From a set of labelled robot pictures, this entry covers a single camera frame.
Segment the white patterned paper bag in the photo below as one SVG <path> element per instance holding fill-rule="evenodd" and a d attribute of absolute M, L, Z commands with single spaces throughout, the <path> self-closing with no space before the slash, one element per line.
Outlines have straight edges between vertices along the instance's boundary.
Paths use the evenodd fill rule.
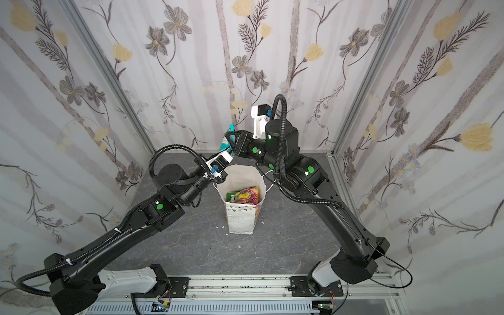
<path fill-rule="evenodd" d="M 249 165 L 231 165 L 227 168 L 227 178 L 223 184 L 214 188 L 224 203 L 228 230 L 231 234 L 252 235 L 259 219 L 261 207 L 267 192 L 273 187 L 267 184 L 266 176 Z M 259 187 L 260 202 L 257 205 L 230 203 L 226 201 L 227 192 L 240 191 L 254 186 Z"/>

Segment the teal mint candy bag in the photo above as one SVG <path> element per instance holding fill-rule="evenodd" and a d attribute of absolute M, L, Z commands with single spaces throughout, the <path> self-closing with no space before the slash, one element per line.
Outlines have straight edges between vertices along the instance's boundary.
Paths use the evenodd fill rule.
<path fill-rule="evenodd" d="M 235 131 L 235 126 L 234 124 L 230 124 L 228 130 L 228 132 L 231 132 L 231 131 Z M 223 137 L 223 140 L 220 144 L 220 148 L 219 148 L 220 151 L 227 151 L 232 157 L 235 157 L 235 153 L 233 153 L 232 151 L 232 148 L 229 144 L 229 141 L 227 140 L 226 136 Z"/>

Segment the green tea candy bag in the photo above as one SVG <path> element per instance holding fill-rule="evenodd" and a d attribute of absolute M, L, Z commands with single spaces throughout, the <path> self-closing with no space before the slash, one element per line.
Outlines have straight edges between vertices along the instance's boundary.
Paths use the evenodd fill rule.
<path fill-rule="evenodd" d="M 237 191 L 235 191 L 235 192 L 227 192 L 226 201 L 230 202 L 230 203 L 234 203 L 235 200 L 236 200 L 236 194 L 237 194 Z"/>

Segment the orange fruits candy bag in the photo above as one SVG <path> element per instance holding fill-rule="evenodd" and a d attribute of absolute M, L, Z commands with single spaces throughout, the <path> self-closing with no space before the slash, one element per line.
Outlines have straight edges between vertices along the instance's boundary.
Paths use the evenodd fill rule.
<path fill-rule="evenodd" d="M 238 191 L 234 195 L 234 203 L 257 205 L 260 202 L 259 187 L 254 186 Z"/>

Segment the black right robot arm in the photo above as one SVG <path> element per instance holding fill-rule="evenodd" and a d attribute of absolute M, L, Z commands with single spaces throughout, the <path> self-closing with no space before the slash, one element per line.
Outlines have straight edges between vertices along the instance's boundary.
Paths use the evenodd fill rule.
<path fill-rule="evenodd" d="M 371 279 L 389 242 L 369 232 L 343 203 L 321 165 L 300 153 L 299 131 L 287 123 L 281 139 L 280 127 L 279 119 L 268 122 L 264 139 L 249 131 L 228 131 L 225 137 L 237 156 L 272 170 L 281 193 L 311 207 L 336 237 L 339 250 L 309 272 L 309 282 L 328 287 L 338 280 L 358 284 Z"/>

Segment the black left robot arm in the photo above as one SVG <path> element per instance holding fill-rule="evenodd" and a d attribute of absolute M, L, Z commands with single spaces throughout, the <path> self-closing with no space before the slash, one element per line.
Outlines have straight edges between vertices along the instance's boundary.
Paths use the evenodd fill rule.
<path fill-rule="evenodd" d="M 115 228 L 72 253 L 45 258 L 51 282 L 49 296 L 60 314 L 77 314 L 97 301 L 106 284 L 98 277 L 109 263 L 142 241 L 162 232 L 181 218 L 186 206 L 200 200 L 215 175 L 199 165 L 186 173 L 169 164 L 149 174 L 157 193 L 130 209 Z"/>

